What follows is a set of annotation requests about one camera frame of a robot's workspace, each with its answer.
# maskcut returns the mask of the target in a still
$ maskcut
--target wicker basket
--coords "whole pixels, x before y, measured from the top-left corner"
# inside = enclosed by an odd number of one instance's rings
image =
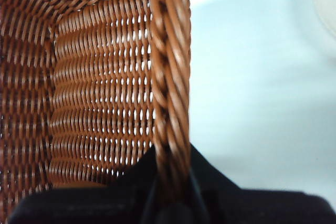
[[[188,176],[188,0],[0,0],[0,223],[23,197],[110,184],[154,144]]]

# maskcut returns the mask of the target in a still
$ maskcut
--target light blue surface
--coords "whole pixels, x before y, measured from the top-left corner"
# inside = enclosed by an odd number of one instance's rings
[[[192,143],[241,187],[336,209],[336,39],[312,0],[208,0],[192,23]]]

